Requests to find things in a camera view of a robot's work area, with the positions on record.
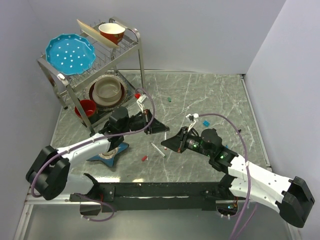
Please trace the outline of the white marker with red tip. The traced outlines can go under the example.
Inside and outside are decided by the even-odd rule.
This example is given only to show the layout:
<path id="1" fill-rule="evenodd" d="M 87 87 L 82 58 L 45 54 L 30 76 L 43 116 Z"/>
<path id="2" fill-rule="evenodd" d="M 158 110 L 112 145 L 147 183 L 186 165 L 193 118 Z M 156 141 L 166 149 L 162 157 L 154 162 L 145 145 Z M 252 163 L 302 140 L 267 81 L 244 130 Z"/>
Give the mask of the white marker with red tip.
<path id="1" fill-rule="evenodd" d="M 167 132 L 165 131 L 164 132 L 164 138 L 163 138 L 163 141 L 166 141 L 167 140 Z M 163 148 L 164 150 L 167 150 L 168 148 L 166 146 L 163 145 Z"/>

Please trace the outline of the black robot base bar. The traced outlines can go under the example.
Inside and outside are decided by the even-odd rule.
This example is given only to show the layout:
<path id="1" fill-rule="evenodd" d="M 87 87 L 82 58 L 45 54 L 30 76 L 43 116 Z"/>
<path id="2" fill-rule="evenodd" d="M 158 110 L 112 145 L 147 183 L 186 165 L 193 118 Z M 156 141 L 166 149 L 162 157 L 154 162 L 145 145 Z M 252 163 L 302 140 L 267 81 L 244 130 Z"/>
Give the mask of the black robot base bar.
<path id="1" fill-rule="evenodd" d="M 85 196 L 110 204 L 115 211 L 215 211 L 217 202 L 237 199 L 219 182 L 110 182 L 101 183 L 96 192 Z"/>

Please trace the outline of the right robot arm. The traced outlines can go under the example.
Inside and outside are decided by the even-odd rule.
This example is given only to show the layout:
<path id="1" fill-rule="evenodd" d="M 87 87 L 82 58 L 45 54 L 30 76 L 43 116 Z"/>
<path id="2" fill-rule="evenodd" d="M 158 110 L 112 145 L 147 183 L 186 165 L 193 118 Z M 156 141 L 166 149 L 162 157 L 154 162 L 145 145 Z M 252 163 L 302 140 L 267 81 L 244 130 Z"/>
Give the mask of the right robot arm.
<path id="1" fill-rule="evenodd" d="M 249 198 L 276 211 L 290 225 L 305 226 L 315 203 L 306 181 L 298 176 L 281 176 L 246 161 L 242 155 L 223 145 L 215 128 L 197 134 L 182 127 L 161 145 L 176 153 L 191 150 L 208 157 L 208 163 L 225 174 L 218 188 L 222 198 Z"/>

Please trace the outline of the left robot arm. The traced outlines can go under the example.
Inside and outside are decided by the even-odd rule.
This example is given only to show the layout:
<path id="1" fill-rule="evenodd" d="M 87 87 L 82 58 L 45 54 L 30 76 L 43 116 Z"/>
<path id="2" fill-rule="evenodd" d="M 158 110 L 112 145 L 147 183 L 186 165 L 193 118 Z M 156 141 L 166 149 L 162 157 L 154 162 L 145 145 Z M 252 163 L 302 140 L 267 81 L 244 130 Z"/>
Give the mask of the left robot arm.
<path id="1" fill-rule="evenodd" d="M 149 109 L 130 116 L 126 107 L 117 107 L 104 127 L 90 138 L 61 148 L 48 145 L 40 151 L 25 177 L 31 185 L 31 194 L 47 201 L 62 193 L 81 194 L 86 200 L 93 201 L 100 193 L 99 182 L 88 173 L 72 174 L 72 168 L 112 150 L 122 151 L 127 147 L 123 143 L 125 135 L 140 132 L 149 135 L 169 129 Z"/>

